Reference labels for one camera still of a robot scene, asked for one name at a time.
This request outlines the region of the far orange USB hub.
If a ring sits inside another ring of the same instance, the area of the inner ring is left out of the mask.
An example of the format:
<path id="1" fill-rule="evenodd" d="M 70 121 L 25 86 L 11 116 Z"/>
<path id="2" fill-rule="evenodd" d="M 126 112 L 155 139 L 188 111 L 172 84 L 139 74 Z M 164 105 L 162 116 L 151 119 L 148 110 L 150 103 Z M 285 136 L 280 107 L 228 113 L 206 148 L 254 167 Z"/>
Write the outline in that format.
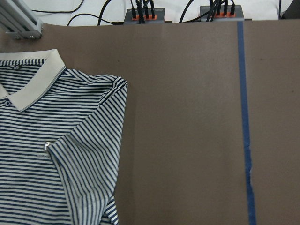
<path id="1" fill-rule="evenodd" d="M 139 14 L 138 10 L 135 9 L 136 17 L 134 18 L 132 15 L 132 9 L 128 9 L 126 11 L 126 15 L 124 18 L 124 25 L 125 24 L 138 24 L 139 23 Z M 152 23 L 164 23 L 165 22 L 165 8 L 154 8 L 154 17 L 152 17 L 152 11 L 149 8 L 148 9 L 148 17 L 146 17 L 146 14 L 143 14 L 144 21 L 146 24 L 152 24 Z"/>

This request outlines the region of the brown paper table mat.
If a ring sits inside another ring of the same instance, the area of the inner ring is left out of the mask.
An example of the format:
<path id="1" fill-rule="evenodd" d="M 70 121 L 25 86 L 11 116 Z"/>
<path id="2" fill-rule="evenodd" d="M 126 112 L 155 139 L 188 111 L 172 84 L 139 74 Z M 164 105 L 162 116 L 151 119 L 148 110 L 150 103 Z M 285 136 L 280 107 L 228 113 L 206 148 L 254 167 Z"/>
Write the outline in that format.
<path id="1" fill-rule="evenodd" d="M 299 20 L 0 34 L 3 53 L 48 49 L 68 68 L 128 82 L 122 225 L 299 224 Z"/>

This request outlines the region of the orange usb hub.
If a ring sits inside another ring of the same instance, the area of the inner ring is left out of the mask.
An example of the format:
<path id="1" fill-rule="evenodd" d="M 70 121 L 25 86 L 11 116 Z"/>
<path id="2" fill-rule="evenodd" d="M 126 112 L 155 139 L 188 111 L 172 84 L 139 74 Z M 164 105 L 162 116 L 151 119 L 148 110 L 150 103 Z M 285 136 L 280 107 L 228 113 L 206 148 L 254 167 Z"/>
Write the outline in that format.
<path id="1" fill-rule="evenodd" d="M 209 6 L 200 6 L 200 15 L 203 15 L 207 12 L 209 12 L 210 7 Z M 220 13 L 218 15 L 218 11 L 216 11 L 213 22 L 223 22 L 223 21 L 244 21 L 245 17 L 242 11 L 241 5 L 235 5 L 234 7 L 234 13 L 231 14 L 231 5 L 227 6 L 227 14 L 224 14 L 224 5 L 221 6 Z M 207 21 L 207 16 L 200 18 L 201 22 Z"/>
<path id="2" fill-rule="evenodd" d="M 136 17 L 134 18 L 132 15 L 132 9 L 128 9 L 126 11 L 126 15 L 124 18 L 124 25 L 125 24 L 138 24 L 139 23 L 139 14 L 138 10 L 135 9 Z M 148 17 L 146 17 L 146 14 L 143 14 L 144 21 L 146 24 L 152 24 L 152 23 L 164 23 L 165 22 L 165 8 L 154 8 L 154 17 L 152 17 L 152 11 L 149 8 L 148 9 Z"/>

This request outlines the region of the aluminium frame post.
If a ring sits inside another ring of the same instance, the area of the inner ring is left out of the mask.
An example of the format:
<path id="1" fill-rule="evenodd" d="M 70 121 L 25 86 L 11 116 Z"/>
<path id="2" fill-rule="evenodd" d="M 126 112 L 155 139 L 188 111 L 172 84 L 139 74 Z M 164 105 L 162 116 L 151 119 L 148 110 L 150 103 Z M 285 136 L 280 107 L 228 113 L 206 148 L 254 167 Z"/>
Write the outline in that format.
<path id="1" fill-rule="evenodd" d="M 43 22 L 22 0 L 0 2 L 0 27 L 11 38 L 40 39 Z"/>

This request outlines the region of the near orange USB hub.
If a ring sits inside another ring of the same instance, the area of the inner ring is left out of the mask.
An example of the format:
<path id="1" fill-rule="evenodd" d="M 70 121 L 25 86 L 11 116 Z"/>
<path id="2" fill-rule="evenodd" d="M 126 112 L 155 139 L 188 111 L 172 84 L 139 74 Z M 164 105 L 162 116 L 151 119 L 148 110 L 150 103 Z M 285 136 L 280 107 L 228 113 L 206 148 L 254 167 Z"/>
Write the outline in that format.
<path id="1" fill-rule="evenodd" d="M 200 15 L 203 15 L 207 12 L 209 12 L 210 7 L 209 6 L 200 6 Z M 231 14 L 231 5 L 227 6 L 227 14 L 224 14 L 224 5 L 221 6 L 220 13 L 218 15 L 218 11 L 216 11 L 213 22 L 223 22 L 223 21 L 244 21 L 245 17 L 242 11 L 241 5 L 235 5 L 234 7 L 234 13 Z M 201 22 L 207 21 L 207 16 L 200 18 Z"/>

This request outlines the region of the navy white striped polo shirt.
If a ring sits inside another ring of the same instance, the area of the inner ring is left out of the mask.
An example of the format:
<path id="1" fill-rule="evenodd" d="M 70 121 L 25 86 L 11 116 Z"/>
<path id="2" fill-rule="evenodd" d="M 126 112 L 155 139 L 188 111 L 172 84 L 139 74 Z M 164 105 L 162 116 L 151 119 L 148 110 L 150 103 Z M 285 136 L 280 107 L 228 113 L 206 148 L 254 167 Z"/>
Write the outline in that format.
<path id="1" fill-rule="evenodd" d="M 128 84 L 56 49 L 0 55 L 0 222 L 117 225 Z"/>

